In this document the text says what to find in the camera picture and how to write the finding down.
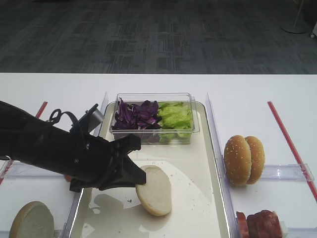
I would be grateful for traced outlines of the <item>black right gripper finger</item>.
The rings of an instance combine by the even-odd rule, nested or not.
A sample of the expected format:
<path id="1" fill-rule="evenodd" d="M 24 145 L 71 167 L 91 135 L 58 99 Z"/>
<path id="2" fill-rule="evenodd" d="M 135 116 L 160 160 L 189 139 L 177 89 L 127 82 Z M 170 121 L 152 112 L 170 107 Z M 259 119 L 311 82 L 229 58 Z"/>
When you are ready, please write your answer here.
<path id="1" fill-rule="evenodd" d="M 126 137 L 112 141 L 109 145 L 110 154 L 114 156 L 114 158 L 124 158 L 132 151 L 141 150 L 141 138 L 129 134 Z"/>

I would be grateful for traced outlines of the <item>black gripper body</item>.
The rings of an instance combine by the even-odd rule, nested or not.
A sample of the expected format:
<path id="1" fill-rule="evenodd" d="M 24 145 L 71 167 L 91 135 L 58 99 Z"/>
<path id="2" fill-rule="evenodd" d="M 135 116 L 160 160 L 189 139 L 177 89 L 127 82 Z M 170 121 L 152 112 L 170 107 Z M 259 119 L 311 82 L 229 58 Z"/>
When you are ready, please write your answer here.
<path id="1" fill-rule="evenodd" d="M 129 186 L 129 137 L 109 142 L 101 137 L 67 134 L 61 140 L 62 174 L 70 190 L 106 190 Z"/>

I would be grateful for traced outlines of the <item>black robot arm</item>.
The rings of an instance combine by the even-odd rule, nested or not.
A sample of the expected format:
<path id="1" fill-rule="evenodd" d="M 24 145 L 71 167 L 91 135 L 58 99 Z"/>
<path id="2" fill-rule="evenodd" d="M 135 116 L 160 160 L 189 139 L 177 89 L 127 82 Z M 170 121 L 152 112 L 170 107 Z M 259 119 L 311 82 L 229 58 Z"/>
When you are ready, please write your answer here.
<path id="1" fill-rule="evenodd" d="M 141 140 L 131 134 L 109 142 L 91 131 L 102 122 L 96 106 L 78 119 L 54 110 L 47 121 L 6 102 L 0 104 L 0 158 L 70 176 L 70 190 L 106 190 L 146 183 L 146 173 L 130 158 Z"/>

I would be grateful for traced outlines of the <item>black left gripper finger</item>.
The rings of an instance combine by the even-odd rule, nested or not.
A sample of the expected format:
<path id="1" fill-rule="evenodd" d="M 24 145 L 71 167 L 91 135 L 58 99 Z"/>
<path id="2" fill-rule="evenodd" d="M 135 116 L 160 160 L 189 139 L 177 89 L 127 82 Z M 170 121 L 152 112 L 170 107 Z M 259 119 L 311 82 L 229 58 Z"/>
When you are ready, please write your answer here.
<path id="1" fill-rule="evenodd" d="M 99 190 L 118 187 L 135 187 L 146 183 L 146 173 L 139 168 L 130 158 L 123 158 L 116 165 L 112 165 L 107 173 L 102 176 Z"/>

